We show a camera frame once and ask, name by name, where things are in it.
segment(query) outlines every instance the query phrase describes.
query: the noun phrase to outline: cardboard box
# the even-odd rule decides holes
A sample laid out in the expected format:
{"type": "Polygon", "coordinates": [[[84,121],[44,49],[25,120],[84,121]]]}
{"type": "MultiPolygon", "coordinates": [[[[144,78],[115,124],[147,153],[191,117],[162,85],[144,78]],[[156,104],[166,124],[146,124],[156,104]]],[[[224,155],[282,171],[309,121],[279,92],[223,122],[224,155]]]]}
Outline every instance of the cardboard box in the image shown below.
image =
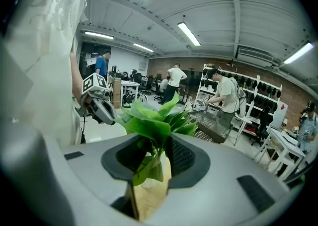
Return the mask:
{"type": "Polygon", "coordinates": [[[114,101],[113,105],[114,105],[115,109],[119,109],[120,108],[120,101],[114,101]]]}
{"type": "Polygon", "coordinates": [[[113,86],[113,105],[115,109],[120,108],[121,78],[114,79],[113,86]]]}

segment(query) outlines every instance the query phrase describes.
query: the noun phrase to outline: brick wall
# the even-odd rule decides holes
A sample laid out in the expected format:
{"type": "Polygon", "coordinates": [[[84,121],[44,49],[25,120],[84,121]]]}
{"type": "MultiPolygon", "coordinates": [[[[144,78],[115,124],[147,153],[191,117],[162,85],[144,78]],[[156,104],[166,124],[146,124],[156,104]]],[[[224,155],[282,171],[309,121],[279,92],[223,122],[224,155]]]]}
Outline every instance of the brick wall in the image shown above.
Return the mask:
{"type": "MultiPolygon", "coordinates": [[[[226,65],[228,61],[219,59],[161,58],[149,60],[147,75],[156,76],[156,74],[161,74],[162,78],[165,78],[167,75],[167,70],[172,68],[175,63],[179,63],[181,65],[181,69],[183,70],[193,68],[195,71],[202,71],[204,64],[214,64],[217,67],[220,66],[224,70],[230,70],[230,66],[226,65]]],[[[268,82],[277,87],[283,85],[281,101],[288,105],[286,118],[288,119],[287,127],[289,130],[298,125],[300,112],[306,107],[309,101],[314,100],[309,93],[302,90],[299,86],[271,72],[256,69],[250,66],[244,66],[242,64],[237,65],[237,72],[255,78],[257,75],[260,75],[260,79],[262,81],[268,82]]]]}

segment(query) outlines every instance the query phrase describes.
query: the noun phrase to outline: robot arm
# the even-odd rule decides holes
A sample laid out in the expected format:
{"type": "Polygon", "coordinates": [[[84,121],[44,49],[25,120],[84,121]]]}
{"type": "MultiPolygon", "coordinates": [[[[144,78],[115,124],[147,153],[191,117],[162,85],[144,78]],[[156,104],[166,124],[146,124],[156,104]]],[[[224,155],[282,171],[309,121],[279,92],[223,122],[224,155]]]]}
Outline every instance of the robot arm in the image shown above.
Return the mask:
{"type": "Polygon", "coordinates": [[[79,116],[92,116],[99,124],[115,124],[116,111],[109,101],[110,91],[105,78],[93,73],[83,80],[79,116]]]}

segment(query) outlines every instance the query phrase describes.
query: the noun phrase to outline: ceiling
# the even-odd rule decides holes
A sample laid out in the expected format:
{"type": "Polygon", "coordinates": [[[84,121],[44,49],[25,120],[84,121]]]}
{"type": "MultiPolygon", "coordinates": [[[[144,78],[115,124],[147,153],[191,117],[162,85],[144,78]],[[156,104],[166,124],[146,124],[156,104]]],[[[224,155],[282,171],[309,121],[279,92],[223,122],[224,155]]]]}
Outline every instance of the ceiling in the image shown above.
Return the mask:
{"type": "Polygon", "coordinates": [[[270,70],[283,71],[318,92],[317,47],[292,64],[282,64],[306,41],[317,41],[299,0],[87,0],[85,14],[88,21],[79,29],[114,36],[105,41],[108,45],[150,58],[232,59],[240,46],[255,48],[273,57],[270,70]],[[178,28],[183,21],[201,47],[178,28]],[[154,53],[140,51],[133,43],[154,53]]]}

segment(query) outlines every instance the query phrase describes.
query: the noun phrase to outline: fluorescent light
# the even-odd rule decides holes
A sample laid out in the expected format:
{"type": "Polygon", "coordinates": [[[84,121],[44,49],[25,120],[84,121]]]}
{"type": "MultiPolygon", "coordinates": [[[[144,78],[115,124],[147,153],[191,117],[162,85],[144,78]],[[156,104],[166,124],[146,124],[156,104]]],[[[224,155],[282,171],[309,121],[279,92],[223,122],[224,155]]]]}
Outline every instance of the fluorescent light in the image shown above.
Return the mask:
{"type": "Polygon", "coordinates": [[[290,64],[294,60],[298,59],[299,57],[303,56],[305,53],[307,53],[310,49],[312,49],[314,46],[311,43],[307,43],[304,45],[299,51],[291,55],[288,59],[284,61],[284,64],[290,64]]]}
{"type": "Polygon", "coordinates": [[[98,37],[102,37],[102,38],[106,38],[106,39],[110,39],[110,40],[114,39],[113,36],[108,36],[108,35],[104,35],[104,34],[100,34],[100,33],[85,32],[85,34],[92,35],[92,36],[98,36],[98,37]]]}
{"type": "Polygon", "coordinates": [[[184,22],[181,22],[178,24],[178,27],[185,33],[186,36],[191,40],[191,42],[194,44],[194,46],[201,46],[201,44],[198,42],[198,40],[194,37],[193,33],[191,33],[190,29],[186,26],[184,22]]]}
{"type": "Polygon", "coordinates": [[[139,47],[139,48],[142,48],[142,49],[144,49],[144,50],[148,50],[148,51],[150,51],[150,52],[153,52],[153,50],[148,49],[148,48],[146,48],[146,47],[144,47],[144,46],[141,46],[141,45],[139,45],[139,44],[137,44],[137,43],[134,43],[134,45],[137,46],[137,47],[139,47]]]}

